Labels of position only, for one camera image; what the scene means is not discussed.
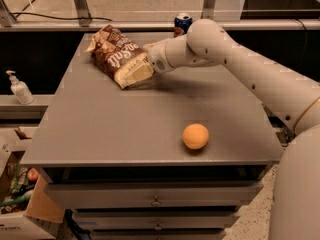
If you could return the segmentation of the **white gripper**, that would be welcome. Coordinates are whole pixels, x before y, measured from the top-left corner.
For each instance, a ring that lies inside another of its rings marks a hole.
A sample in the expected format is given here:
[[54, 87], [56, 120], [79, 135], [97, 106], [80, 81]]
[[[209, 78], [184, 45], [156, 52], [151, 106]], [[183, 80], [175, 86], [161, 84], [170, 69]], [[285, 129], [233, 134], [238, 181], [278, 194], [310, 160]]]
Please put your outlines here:
[[166, 45], [168, 39], [155, 43], [143, 45], [143, 50], [147, 51], [147, 58], [156, 73], [165, 73], [173, 70], [166, 56]]

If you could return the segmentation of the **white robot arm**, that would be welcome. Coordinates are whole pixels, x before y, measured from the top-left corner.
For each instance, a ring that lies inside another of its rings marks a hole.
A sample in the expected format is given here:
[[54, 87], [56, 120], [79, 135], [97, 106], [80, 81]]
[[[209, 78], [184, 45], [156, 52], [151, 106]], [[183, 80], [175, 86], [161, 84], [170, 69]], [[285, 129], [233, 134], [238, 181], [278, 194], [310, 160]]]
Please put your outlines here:
[[320, 86], [200, 19], [185, 35], [144, 46], [158, 73], [182, 66], [225, 66], [296, 137], [278, 165], [268, 240], [320, 240]]

